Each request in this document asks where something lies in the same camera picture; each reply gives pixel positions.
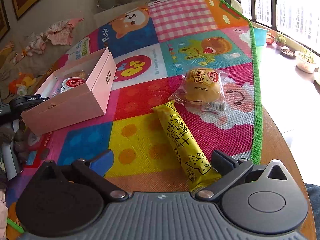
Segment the gloved left hand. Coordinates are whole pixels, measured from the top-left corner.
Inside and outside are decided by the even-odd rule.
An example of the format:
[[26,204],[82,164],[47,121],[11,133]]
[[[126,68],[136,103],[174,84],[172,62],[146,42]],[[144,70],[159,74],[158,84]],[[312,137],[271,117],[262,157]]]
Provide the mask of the gloved left hand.
[[26,130],[19,119],[1,126],[1,190],[22,172],[29,158]]

